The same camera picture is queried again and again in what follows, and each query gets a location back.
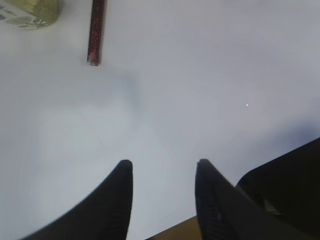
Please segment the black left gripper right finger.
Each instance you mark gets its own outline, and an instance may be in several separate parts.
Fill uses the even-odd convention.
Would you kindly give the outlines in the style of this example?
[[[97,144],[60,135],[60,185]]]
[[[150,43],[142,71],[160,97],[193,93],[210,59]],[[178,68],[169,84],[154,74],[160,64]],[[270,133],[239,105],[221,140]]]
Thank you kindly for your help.
[[[243,196],[207,159],[195,174],[195,205],[204,240],[308,240]]]

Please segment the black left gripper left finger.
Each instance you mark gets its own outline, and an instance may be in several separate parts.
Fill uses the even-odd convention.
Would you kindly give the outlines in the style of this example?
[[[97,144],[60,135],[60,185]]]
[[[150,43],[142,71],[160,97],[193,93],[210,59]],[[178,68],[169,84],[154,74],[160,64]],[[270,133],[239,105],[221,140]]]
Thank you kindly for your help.
[[[133,202],[133,164],[121,160],[83,201],[28,240],[125,240]]]

